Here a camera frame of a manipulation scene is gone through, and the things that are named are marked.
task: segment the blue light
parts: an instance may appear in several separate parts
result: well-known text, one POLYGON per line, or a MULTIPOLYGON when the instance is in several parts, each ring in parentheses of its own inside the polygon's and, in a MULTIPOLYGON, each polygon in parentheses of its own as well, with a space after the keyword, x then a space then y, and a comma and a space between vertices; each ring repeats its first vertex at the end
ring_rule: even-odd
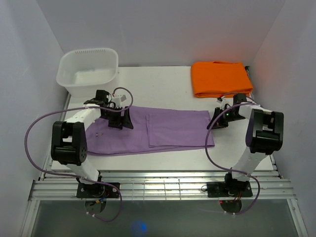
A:
POLYGON ((142 223, 141 227, 142 227, 142 231, 143 231, 143 232, 146 232, 146 229, 147 229, 146 224, 145 224, 145 223, 142 223))
POLYGON ((131 232, 135 237, 143 237, 147 231, 147 225, 143 221, 134 221, 131 223, 131 232))

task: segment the orange cloth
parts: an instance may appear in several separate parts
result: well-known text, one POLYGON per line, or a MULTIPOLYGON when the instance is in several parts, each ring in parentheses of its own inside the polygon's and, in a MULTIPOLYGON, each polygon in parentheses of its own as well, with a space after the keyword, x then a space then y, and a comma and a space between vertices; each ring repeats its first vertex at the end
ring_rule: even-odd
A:
POLYGON ((242 63, 197 62, 191 66, 191 79, 198 98, 218 98, 229 92, 249 95, 253 89, 242 63))

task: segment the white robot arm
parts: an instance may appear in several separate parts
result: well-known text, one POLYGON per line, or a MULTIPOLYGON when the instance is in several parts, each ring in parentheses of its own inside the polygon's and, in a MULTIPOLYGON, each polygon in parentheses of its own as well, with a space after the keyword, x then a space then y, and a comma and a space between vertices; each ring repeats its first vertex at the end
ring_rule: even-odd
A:
MULTIPOLYGON (((221 105, 215 108, 212 122, 230 105, 219 98, 221 105)), ((236 94, 234 104, 247 103, 245 94, 236 94)), ((213 129, 224 128, 228 122, 248 119, 249 124, 246 133, 246 149, 238 162, 232 167, 232 171, 226 174, 224 183, 208 183, 209 197, 222 197, 223 194, 251 197, 249 175, 253 173, 258 164, 274 151, 278 151, 283 143, 283 121, 284 115, 280 112, 266 110, 258 105, 243 105, 233 107, 229 112, 223 114, 213 126, 213 129)))
MULTIPOLYGON (((77 112, 65 121, 55 122, 52 130, 52 159, 66 165, 80 177, 100 181, 100 172, 91 165, 87 158, 85 131, 98 118, 107 119, 110 127, 133 129, 129 109, 124 111, 123 116, 121 115, 122 102, 125 100, 125 95, 111 95, 105 90, 97 90, 95 98, 84 103, 86 109, 77 112), (101 107, 118 112, 106 111, 101 107)), ((84 188, 93 195, 98 195, 99 192, 103 191, 103 187, 100 185, 84 179, 78 180, 78 182, 83 183, 84 188)))

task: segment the purple cloth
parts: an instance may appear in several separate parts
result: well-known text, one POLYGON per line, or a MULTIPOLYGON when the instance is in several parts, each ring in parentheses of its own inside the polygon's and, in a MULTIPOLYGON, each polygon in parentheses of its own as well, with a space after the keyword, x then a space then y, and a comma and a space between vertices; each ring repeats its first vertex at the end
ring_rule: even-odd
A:
MULTIPOLYGON (((208 111, 178 111, 132 106, 134 129, 108 127, 99 118, 86 131, 88 151, 97 155, 129 155, 183 151, 204 146, 208 111)), ((214 146, 210 136, 209 146, 214 146)))

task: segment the white plastic basket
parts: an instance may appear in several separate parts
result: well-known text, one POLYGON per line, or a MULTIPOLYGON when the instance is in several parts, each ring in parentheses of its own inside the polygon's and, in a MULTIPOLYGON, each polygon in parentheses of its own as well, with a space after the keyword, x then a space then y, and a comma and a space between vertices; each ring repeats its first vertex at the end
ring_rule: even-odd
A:
POLYGON ((94 97, 98 89, 118 87, 118 54, 111 48, 74 50, 60 60, 57 83, 74 97, 94 97))

